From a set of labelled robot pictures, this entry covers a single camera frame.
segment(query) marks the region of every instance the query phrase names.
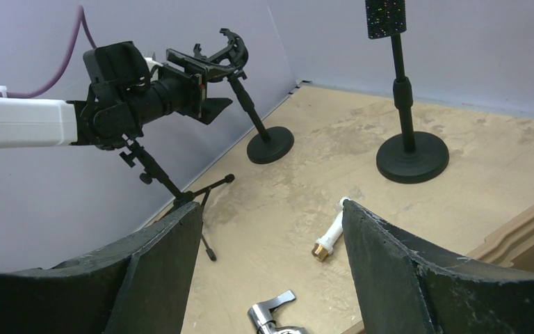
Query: faucet handle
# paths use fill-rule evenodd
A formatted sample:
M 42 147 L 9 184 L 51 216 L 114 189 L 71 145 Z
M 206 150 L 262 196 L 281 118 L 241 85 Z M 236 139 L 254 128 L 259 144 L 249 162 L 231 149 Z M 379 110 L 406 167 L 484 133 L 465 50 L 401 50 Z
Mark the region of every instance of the faucet handle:
M 261 327 L 268 324 L 275 325 L 272 313 L 278 308 L 282 307 L 285 303 L 292 302 L 296 299 L 296 296 L 291 290 L 287 290 L 283 294 L 270 299 L 268 301 L 262 301 L 254 304 L 247 312 L 253 326 L 258 331 Z

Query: wooden table surface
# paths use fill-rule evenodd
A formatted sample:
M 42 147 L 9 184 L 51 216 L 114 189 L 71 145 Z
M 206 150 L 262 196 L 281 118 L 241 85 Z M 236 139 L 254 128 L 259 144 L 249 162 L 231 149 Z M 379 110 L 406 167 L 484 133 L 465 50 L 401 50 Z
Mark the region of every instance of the wooden table surface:
M 375 167 L 385 139 L 399 132 L 391 99 L 303 86 L 265 120 L 296 143 L 285 158 L 254 165 L 246 136 L 193 185 L 226 174 L 212 191 L 203 247 L 183 334 L 252 333 L 246 312 L 292 289 L 298 300 L 275 314 L 281 325 L 340 334 L 361 319 L 343 239 L 325 262 L 310 250 L 337 214 L 343 196 L 394 225 L 466 254 L 534 203 L 534 120 L 415 103 L 416 130 L 443 138 L 451 160 L 439 177 L 396 184 Z

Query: round black base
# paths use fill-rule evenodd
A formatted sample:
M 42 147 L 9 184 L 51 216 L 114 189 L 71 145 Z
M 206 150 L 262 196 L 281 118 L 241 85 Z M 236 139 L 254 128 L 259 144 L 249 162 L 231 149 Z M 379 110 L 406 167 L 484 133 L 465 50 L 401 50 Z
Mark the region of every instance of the round black base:
M 270 164 L 281 159 L 293 146 L 293 134 L 285 127 L 267 129 L 271 140 L 263 142 L 260 135 L 253 137 L 247 146 L 247 155 L 254 164 Z
M 416 150 L 404 151 L 402 134 L 382 144 L 375 158 L 378 170 L 388 180 L 413 184 L 441 174 L 449 163 L 449 150 L 441 138 L 427 132 L 415 132 Z

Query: metal faucet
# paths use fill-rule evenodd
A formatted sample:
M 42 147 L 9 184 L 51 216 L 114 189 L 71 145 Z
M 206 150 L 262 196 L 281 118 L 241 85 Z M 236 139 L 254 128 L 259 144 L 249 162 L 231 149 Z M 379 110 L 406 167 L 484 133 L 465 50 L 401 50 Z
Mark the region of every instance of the metal faucet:
M 293 292 L 287 290 L 273 299 L 254 304 L 248 310 L 247 315 L 254 326 L 255 334 L 308 334 L 306 328 L 303 327 L 275 327 L 277 324 L 273 319 L 272 313 L 285 303 L 289 303 L 295 299 L 296 296 Z

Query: gray wall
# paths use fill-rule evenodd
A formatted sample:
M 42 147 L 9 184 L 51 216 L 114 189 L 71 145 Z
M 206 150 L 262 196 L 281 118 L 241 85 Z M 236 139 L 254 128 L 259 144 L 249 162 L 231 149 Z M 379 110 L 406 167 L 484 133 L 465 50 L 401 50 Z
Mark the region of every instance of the gray wall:
M 30 91 L 50 78 L 79 3 L 98 45 L 133 40 L 161 57 L 168 47 L 190 53 L 196 42 L 210 54 L 225 46 L 220 28 L 240 33 L 250 50 L 245 85 L 262 115 L 295 84 L 265 0 L 6 0 L 0 1 L 0 85 Z M 42 97 L 86 97 L 82 53 L 88 49 L 80 32 L 67 72 Z M 234 99 L 227 84 L 209 91 Z M 234 104 L 208 127 L 177 114 L 153 122 L 141 143 L 183 187 L 251 126 Z M 140 165 L 130 169 L 118 153 L 0 150 L 0 271 L 46 268 L 104 246 L 133 232 L 171 199 L 157 182 L 141 183 Z
M 367 38 L 364 0 L 268 2 L 297 78 L 391 93 L 391 44 Z M 406 0 L 406 17 L 417 97 L 534 114 L 534 0 Z

